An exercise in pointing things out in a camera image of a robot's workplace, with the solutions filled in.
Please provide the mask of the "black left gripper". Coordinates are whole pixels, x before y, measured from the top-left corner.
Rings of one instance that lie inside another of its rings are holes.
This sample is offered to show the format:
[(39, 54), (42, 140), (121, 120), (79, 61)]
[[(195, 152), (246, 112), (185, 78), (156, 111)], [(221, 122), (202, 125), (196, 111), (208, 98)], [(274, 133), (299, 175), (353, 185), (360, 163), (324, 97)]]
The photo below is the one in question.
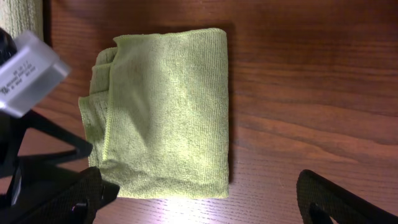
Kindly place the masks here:
[[(35, 111), (21, 118), (1, 113), (1, 177), (20, 167), (59, 167), (87, 158), (93, 146)], [(102, 179), (101, 204), (116, 200), (119, 186)]]

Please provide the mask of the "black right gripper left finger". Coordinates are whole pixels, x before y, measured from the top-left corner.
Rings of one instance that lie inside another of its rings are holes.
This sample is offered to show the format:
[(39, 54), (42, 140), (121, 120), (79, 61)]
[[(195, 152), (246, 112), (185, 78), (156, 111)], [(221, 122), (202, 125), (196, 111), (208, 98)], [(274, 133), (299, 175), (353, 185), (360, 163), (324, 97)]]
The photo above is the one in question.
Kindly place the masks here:
[(101, 193), (97, 168), (20, 167), (1, 199), (1, 223), (92, 223)]

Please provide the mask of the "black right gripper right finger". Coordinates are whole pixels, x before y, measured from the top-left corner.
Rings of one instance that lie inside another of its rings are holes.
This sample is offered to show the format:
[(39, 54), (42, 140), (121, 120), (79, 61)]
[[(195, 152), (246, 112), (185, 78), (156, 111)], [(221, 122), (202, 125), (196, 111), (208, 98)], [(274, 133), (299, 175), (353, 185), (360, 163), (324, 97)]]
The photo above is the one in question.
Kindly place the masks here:
[(397, 223), (397, 216), (308, 169), (301, 171), (296, 191), (304, 223)]

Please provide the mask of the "green microfiber cloth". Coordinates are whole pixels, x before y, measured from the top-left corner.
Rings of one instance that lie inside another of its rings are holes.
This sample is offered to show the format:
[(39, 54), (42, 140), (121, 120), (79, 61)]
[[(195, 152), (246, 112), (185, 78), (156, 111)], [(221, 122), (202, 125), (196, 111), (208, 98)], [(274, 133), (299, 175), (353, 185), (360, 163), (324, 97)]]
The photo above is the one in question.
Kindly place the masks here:
[(81, 97), (89, 164), (122, 198), (226, 198), (226, 32), (122, 35)]

